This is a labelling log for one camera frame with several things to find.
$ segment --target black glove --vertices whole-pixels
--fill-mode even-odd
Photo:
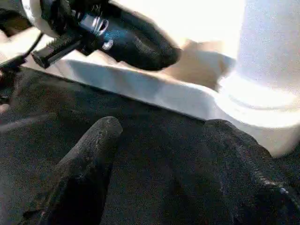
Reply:
[[[300,224],[298,193],[254,138],[225,120],[207,121],[199,135],[197,147],[179,155],[171,152],[169,158],[191,201],[211,212],[205,224]],[[212,211],[199,193],[224,203],[216,201],[219,210]],[[226,212],[230,214],[227,221],[222,219]]]
[[[56,165],[20,225],[98,225],[122,127],[98,120]]]

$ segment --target gloved hand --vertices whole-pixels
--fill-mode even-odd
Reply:
[[[195,139],[197,146],[180,154],[170,152],[168,157],[191,202],[202,214],[211,213],[204,224],[300,223],[299,194],[253,137],[228,121],[209,120]],[[209,203],[218,210],[206,207],[203,194],[218,199]]]
[[[122,127],[98,120],[56,165],[19,225],[98,225]]]

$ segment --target white cylindrical column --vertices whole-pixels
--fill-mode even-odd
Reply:
[[[300,1],[247,0],[234,70],[219,80],[215,117],[251,134],[275,157],[300,133]]]

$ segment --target black cable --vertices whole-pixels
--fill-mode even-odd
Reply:
[[[1,63],[0,70],[8,69],[8,68],[16,68],[16,67],[22,65],[23,63],[25,63],[26,62],[25,58],[27,56],[29,56],[29,54],[32,52],[32,50],[38,45],[38,43],[41,40],[41,38],[43,37],[43,35],[44,34],[42,32],[38,35],[36,41],[33,43],[33,45],[30,47],[30,49],[27,52]]]

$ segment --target black fabric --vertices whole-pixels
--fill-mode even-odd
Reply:
[[[295,150],[287,156],[276,159],[276,163],[288,177],[289,182],[300,194],[300,145],[295,147]]]
[[[101,224],[298,224],[290,187],[297,178],[278,167],[297,168],[298,160],[270,158],[230,123],[204,123],[29,69],[20,75],[12,109],[0,117],[2,224],[22,215],[54,165],[105,116],[116,117],[123,133]]]

